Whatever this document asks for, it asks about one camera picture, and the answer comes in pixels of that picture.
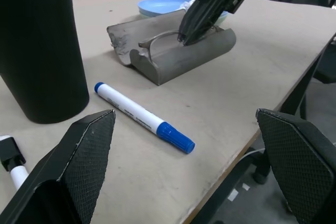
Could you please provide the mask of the black capped white marker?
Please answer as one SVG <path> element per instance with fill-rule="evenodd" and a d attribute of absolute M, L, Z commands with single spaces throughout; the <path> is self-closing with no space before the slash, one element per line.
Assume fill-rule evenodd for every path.
<path fill-rule="evenodd" d="M 29 172 L 25 167 L 26 160 L 12 136 L 0 136 L 0 162 L 10 173 L 16 190 L 19 190 Z"/>

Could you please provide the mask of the black plastic cup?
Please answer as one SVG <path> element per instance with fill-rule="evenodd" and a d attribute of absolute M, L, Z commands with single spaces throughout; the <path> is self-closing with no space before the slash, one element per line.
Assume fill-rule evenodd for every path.
<path fill-rule="evenodd" d="M 0 0 L 0 76 L 32 122 L 58 123 L 89 102 L 72 0 Z"/>

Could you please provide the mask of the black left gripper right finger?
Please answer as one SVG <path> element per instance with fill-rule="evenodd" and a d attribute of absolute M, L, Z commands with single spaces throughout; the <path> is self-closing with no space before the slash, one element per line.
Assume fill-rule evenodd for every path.
<path fill-rule="evenodd" d="M 299 224 L 336 224 L 336 146 L 309 121 L 258 109 L 276 181 Z"/>

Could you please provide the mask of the crumpled white wrapper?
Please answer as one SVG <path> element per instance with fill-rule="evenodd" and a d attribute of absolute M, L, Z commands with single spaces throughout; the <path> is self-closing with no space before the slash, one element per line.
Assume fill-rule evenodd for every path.
<path fill-rule="evenodd" d="M 180 9 L 183 9 L 185 11 L 188 11 L 188 9 L 192 6 L 192 4 L 195 2 L 195 0 L 189 0 L 185 1 L 180 5 Z"/>

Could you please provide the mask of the grey glasses case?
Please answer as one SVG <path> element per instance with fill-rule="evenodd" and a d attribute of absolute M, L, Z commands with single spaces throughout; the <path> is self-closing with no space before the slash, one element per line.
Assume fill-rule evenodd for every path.
<path fill-rule="evenodd" d="M 160 86 L 219 56 L 228 53 L 236 43 L 232 29 L 209 35 L 202 41 L 185 46 L 178 35 L 171 35 L 151 45 L 152 62 L 139 42 L 165 31 L 177 30 L 185 12 L 172 13 L 121 23 L 107 27 L 112 46 L 121 63 L 134 67 L 154 84 Z"/>

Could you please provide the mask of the blue capped white marker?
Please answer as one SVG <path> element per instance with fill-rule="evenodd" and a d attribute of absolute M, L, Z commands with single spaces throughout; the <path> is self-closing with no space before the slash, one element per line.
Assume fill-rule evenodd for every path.
<path fill-rule="evenodd" d="M 178 148 L 185 154 L 189 154 L 193 151 L 195 143 L 171 124 L 149 112 L 144 107 L 103 82 L 98 82 L 94 88 L 97 95 L 111 103 L 125 115 L 138 122 L 141 126 L 151 131 L 162 140 Z"/>

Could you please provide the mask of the light blue plate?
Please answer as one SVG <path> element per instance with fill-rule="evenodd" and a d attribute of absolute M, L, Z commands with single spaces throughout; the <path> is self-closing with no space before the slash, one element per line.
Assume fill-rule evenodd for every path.
<path fill-rule="evenodd" d="M 138 2 L 139 13 L 146 17 L 155 17 L 183 8 L 191 0 L 142 0 Z"/>

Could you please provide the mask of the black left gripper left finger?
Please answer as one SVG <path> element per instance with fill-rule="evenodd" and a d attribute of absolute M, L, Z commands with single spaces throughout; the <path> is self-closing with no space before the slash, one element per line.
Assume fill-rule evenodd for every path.
<path fill-rule="evenodd" d="M 0 224 L 90 224 L 103 185 L 115 112 L 74 122 L 29 172 L 0 213 Z"/>

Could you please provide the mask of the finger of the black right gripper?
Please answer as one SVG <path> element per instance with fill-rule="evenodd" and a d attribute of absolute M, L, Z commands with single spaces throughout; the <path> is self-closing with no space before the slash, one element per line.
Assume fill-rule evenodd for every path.
<path fill-rule="evenodd" d="M 195 0 L 179 26 L 178 41 L 191 44 L 216 23 L 220 16 L 220 0 Z"/>
<path fill-rule="evenodd" d="M 184 45 L 201 39 L 223 12 L 235 13 L 243 1 L 195 0 L 184 15 Z"/>

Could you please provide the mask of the thin framed glasses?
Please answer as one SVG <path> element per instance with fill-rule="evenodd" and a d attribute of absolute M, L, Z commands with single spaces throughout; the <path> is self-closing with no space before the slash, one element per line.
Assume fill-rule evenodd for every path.
<path fill-rule="evenodd" d="M 210 28 L 209 31 L 207 31 L 207 32 L 205 33 L 205 35 L 202 35 L 199 39 L 197 39 L 196 41 L 194 41 L 194 42 L 192 43 L 192 45 L 195 44 L 195 43 L 197 43 L 197 42 L 199 42 L 199 41 L 204 40 L 204 39 L 207 38 L 209 35 L 216 34 L 216 33 L 219 33 L 219 32 L 221 32 L 221 31 L 224 31 L 224 29 L 220 28 L 219 26 L 214 25 L 214 26 L 212 26 L 212 27 Z M 161 39 L 161 38 L 164 38 L 164 37 L 167 37 L 167 36 L 171 36 L 171 35 L 179 35 L 179 34 L 180 34 L 180 33 L 179 33 L 177 30 L 165 31 L 165 32 L 163 32 L 163 33 L 160 33 L 160 34 L 158 34 L 158 35 L 155 35 L 155 36 L 152 37 L 152 38 L 147 38 L 146 40 L 144 40 L 144 41 L 142 41 L 142 42 L 139 42 L 139 43 L 138 43 L 138 46 L 139 46 L 140 48 L 145 49 L 145 50 L 147 51 L 148 59 L 150 60 L 150 62 L 152 62 L 153 60 L 152 60 L 152 54 L 151 54 L 151 45 L 152 45 L 155 41 L 157 41 L 157 40 L 159 40 L 159 39 Z"/>

